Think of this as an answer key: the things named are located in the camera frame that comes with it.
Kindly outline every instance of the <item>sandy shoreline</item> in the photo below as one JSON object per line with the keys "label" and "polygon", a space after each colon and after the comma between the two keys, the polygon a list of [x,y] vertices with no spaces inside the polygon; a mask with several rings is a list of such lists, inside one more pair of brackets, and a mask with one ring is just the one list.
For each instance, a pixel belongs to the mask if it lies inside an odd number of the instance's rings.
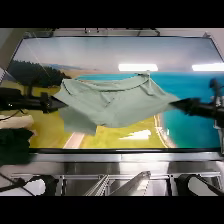
{"label": "sandy shoreline", "polygon": [[167,130],[165,129],[164,126],[163,114],[155,115],[154,118],[155,118],[155,128],[157,129],[157,133],[160,136],[164,146],[166,148],[177,148],[176,144],[169,137],[168,135],[169,133],[167,134]]}

